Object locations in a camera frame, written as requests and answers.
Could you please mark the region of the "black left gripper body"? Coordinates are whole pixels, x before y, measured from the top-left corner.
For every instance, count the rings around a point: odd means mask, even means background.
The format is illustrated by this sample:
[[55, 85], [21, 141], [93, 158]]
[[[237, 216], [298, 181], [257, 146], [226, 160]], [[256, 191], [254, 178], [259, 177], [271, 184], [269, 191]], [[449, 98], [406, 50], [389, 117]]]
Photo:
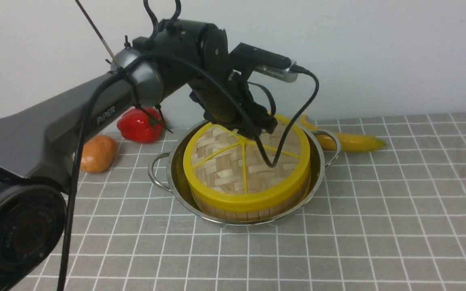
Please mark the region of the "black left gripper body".
[[248, 82], [238, 72], [232, 72], [222, 83], [231, 98], [202, 76], [192, 80], [189, 86], [192, 89], [189, 94], [191, 100], [203, 108], [203, 117], [213, 124], [236, 131], [251, 140], [260, 136], [263, 131], [272, 134], [277, 127], [274, 100], [269, 100], [271, 111], [256, 103], [249, 91]]

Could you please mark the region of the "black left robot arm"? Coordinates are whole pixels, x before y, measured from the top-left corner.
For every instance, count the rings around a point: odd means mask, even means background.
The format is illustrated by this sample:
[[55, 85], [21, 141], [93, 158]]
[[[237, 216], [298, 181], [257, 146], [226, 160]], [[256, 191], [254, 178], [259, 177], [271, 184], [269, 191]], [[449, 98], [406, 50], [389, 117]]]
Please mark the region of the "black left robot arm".
[[0, 291], [27, 276], [63, 239], [59, 289], [70, 251], [83, 145], [132, 106], [159, 105], [183, 85], [206, 120], [257, 139], [273, 131], [247, 79], [290, 59], [248, 44], [228, 51], [215, 24], [162, 20], [150, 37], [126, 42], [104, 75], [0, 118]]

